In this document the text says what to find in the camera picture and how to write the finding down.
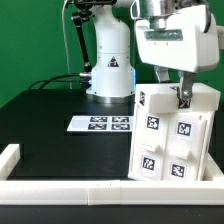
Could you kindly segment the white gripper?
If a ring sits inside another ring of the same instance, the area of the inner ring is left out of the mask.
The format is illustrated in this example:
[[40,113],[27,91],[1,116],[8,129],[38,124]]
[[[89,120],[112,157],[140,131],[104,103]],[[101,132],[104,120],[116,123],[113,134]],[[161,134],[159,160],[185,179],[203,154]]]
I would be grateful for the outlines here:
[[151,29],[147,19],[135,24],[140,59],[157,65],[154,72],[159,83],[170,83],[167,68],[182,70],[178,97],[183,100],[192,98],[195,73],[213,70],[219,62],[216,21],[211,16],[205,32],[207,14],[206,6],[198,5],[169,16],[164,30]]

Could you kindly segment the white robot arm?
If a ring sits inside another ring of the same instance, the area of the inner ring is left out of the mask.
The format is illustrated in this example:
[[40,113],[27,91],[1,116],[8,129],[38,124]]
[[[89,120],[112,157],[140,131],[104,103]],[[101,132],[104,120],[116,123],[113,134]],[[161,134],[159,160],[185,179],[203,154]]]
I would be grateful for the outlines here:
[[[155,67],[157,77],[168,80],[170,69],[179,72],[177,96],[189,100],[195,76],[213,70],[219,62],[216,21],[206,0],[118,0],[135,21],[137,49],[142,62]],[[97,37],[97,63],[91,71],[88,93],[113,100],[135,92],[130,65],[130,31],[116,19],[112,7],[92,8]]]

